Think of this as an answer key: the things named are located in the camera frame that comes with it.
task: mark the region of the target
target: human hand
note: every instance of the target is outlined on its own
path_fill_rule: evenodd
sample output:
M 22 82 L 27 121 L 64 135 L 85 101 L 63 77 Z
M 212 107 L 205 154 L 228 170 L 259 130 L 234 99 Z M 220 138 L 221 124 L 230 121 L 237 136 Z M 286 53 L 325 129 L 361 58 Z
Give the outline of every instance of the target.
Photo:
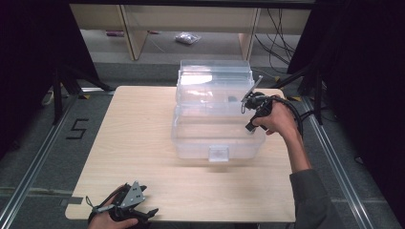
M 108 206 L 116 196 L 110 198 L 103 206 Z M 88 229 L 125 229 L 138 223 L 137 219 L 127 219 L 124 221 L 114 221 L 108 211 L 96 214 L 90 222 Z
M 287 106 L 273 100 L 271 114 L 264 117 L 257 117 L 252 121 L 255 126 L 266 126 L 266 135 L 279 133 L 282 137 L 290 133 L 296 133 L 297 126 L 294 117 Z

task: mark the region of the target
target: light wooden tabletop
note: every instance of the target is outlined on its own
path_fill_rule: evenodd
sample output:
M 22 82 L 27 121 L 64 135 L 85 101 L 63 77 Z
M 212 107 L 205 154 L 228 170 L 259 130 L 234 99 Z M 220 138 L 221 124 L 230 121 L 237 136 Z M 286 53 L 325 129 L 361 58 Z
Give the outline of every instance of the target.
M 116 90 L 73 197 L 88 196 L 98 205 L 119 185 L 137 180 L 147 186 L 137 210 L 159 208 L 151 221 L 295 221 L 284 140 L 267 136 L 252 159 L 180 159 L 170 138 L 175 93 L 175 87 Z M 83 199 L 68 205 L 66 217 L 86 219 L 90 212 Z

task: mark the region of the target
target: plastic storage box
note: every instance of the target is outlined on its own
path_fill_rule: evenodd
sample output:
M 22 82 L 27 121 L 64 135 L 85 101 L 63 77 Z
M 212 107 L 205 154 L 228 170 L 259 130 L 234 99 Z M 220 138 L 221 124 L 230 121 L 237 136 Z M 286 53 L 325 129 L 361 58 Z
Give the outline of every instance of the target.
M 254 111 L 242 114 L 242 98 L 254 85 L 246 61 L 183 60 L 179 70 L 172 140 L 180 158 L 253 158 L 265 141 L 245 129 Z

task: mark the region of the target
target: printed number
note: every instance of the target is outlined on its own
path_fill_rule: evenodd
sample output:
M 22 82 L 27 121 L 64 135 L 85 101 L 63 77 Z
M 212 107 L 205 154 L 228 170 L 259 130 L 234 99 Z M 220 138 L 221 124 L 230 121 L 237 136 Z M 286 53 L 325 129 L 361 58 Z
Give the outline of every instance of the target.
M 79 121 L 88 121 L 88 120 L 89 120 L 88 118 L 77 118 L 75 120 L 74 126 L 71 128 L 71 131 L 79 131 L 79 132 L 81 132 L 80 136 L 68 136 L 68 137 L 66 137 L 66 139 L 70 139 L 70 140 L 72 140 L 72 139 L 81 139 L 84 136 L 84 133 L 86 132 L 87 129 L 76 128 L 75 126 L 76 126 L 77 122 L 79 122 Z

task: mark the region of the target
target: gray sleeve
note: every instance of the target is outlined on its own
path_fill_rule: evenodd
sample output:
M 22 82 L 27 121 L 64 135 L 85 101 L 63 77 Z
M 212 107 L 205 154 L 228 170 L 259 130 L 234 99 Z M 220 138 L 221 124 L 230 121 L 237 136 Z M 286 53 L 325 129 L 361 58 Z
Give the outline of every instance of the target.
M 289 179 L 295 200 L 295 229 L 345 228 L 316 171 L 300 171 Z

